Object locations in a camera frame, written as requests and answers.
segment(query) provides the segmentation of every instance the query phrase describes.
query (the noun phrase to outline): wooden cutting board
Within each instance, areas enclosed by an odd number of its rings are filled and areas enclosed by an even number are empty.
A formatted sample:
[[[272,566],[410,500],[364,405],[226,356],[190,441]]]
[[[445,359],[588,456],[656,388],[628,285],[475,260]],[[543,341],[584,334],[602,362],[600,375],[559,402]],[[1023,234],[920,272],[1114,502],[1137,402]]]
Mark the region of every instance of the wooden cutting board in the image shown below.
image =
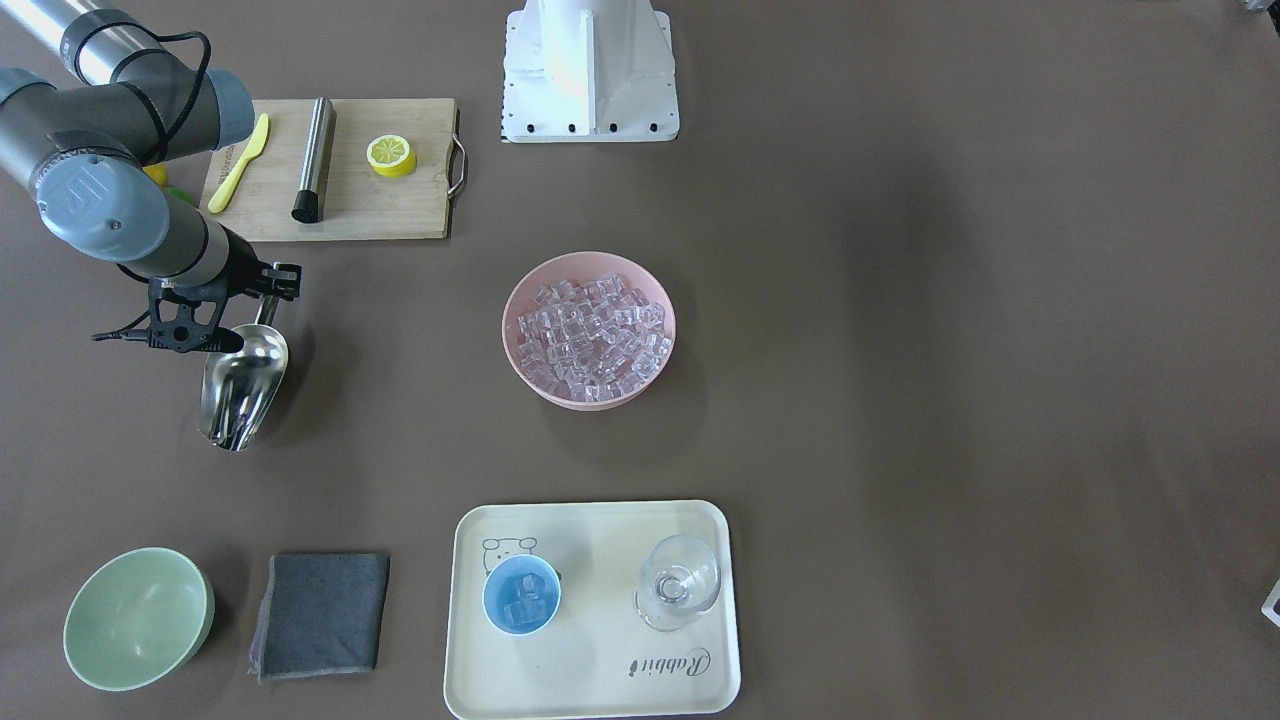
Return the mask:
[[[266,147],[246,168],[230,205],[214,219],[250,242],[448,237],[454,100],[334,100],[324,220],[303,224],[289,213],[298,192],[314,105],[315,99],[253,101],[259,113],[270,115]],[[369,167],[365,151],[383,135],[403,136],[417,152],[412,174],[384,178]],[[201,210],[209,210],[209,199],[243,147],[242,141],[214,152],[200,195]]]

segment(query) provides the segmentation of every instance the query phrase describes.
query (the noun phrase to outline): wine glass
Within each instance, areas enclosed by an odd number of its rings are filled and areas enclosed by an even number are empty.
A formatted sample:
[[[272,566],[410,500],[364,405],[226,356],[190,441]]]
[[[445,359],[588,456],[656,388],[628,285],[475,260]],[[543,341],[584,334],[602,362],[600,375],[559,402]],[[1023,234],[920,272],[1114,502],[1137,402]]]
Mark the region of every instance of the wine glass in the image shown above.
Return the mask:
[[[659,542],[640,566],[636,611],[655,630],[669,633],[698,620],[719,596],[719,561],[694,536]]]

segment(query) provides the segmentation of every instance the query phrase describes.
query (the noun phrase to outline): gray napkin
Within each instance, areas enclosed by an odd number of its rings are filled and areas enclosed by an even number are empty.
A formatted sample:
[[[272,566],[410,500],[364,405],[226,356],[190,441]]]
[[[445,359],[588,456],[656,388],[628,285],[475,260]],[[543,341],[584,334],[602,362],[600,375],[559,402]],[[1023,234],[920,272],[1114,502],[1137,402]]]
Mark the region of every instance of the gray napkin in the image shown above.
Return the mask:
[[[250,647],[261,680],[369,673],[390,557],[375,553],[275,555]]]

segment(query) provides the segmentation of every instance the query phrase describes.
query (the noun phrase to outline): light green bowl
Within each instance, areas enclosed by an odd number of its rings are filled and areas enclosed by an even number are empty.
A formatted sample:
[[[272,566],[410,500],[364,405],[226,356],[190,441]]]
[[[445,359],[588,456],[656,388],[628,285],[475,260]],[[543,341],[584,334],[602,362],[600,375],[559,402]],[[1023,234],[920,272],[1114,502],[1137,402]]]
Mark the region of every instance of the light green bowl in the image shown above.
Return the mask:
[[[196,655],[214,621],[214,589],[186,555],[143,547],[102,565],[63,626],[67,664],[100,691],[132,691]]]

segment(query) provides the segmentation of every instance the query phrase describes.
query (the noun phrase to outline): metal pipe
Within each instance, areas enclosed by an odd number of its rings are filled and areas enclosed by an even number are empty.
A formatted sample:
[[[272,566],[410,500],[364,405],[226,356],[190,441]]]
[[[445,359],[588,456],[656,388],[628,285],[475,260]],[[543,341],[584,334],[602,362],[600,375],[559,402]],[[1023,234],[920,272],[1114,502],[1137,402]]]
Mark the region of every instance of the metal pipe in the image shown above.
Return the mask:
[[[317,97],[311,109],[311,132],[307,152],[302,156],[302,178],[293,201],[293,219],[319,223],[324,217],[324,186],[329,172],[329,149],[333,146],[334,110],[328,97]]]

